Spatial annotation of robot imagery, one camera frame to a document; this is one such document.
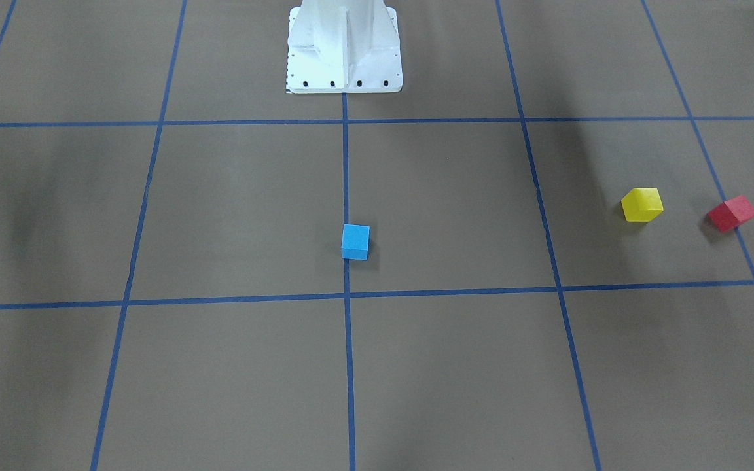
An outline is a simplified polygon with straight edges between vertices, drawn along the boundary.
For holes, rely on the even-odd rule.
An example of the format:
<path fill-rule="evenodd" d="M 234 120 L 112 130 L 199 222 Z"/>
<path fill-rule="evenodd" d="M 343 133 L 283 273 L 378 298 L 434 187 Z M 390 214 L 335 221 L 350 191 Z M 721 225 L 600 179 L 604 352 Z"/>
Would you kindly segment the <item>blue cube block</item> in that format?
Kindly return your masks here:
<path fill-rule="evenodd" d="M 368 260 L 370 227 L 345 224 L 340 244 L 344 260 Z"/>

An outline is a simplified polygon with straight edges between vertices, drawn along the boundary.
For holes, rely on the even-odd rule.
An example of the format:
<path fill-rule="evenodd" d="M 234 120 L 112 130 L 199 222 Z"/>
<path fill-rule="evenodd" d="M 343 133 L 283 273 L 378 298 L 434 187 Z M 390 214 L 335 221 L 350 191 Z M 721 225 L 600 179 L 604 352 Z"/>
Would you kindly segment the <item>yellow cube block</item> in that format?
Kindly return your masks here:
<path fill-rule="evenodd" d="M 664 211 L 657 188 L 632 188 L 620 200 L 626 222 L 647 223 Z"/>

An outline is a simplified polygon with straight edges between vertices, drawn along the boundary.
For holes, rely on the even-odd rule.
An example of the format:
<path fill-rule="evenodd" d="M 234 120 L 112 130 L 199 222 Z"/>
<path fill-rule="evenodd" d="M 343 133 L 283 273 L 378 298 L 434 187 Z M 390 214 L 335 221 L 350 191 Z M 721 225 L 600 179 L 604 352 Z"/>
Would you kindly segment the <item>red cube block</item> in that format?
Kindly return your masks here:
<path fill-rule="evenodd" d="M 716 205 L 708 218 L 720 232 L 731 232 L 754 218 L 754 205 L 748 197 L 736 196 Z"/>

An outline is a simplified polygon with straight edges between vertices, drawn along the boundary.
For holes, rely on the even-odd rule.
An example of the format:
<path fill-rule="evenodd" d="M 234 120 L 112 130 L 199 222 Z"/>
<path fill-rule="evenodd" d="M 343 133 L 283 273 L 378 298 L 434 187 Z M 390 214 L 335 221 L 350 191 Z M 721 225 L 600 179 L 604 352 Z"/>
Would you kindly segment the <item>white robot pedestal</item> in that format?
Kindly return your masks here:
<path fill-rule="evenodd" d="M 285 92 L 382 94 L 403 88 L 400 27 L 383 1 L 303 1 L 289 11 Z"/>

